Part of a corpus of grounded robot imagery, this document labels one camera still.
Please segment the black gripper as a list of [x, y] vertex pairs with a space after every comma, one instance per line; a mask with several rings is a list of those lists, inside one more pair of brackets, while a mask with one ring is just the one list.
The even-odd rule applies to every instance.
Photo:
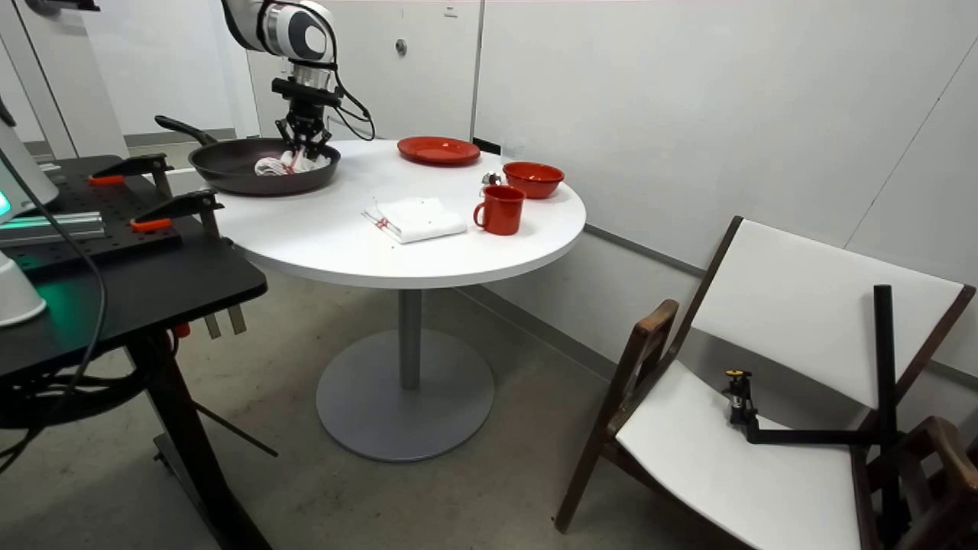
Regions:
[[323, 111], [339, 104], [333, 92], [302, 85], [292, 77], [275, 77], [272, 92], [286, 101], [286, 112], [279, 121], [283, 139], [319, 139], [323, 133]]

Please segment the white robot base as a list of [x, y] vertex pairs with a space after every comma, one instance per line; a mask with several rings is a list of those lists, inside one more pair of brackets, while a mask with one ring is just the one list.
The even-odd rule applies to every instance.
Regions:
[[[57, 196], [13, 125], [0, 124], [0, 224], [13, 224]], [[47, 300], [21, 267], [0, 250], [0, 328], [24, 324], [47, 313]]]

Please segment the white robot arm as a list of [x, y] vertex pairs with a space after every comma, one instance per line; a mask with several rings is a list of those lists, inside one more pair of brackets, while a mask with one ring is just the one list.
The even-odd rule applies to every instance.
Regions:
[[279, 130], [286, 142], [323, 142], [323, 111], [339, 104], [335, 34], [320, 0], [219, 0], [230, 34], [238, 46], [283, 59], [286, 77], [272, 92], [286, 101]]

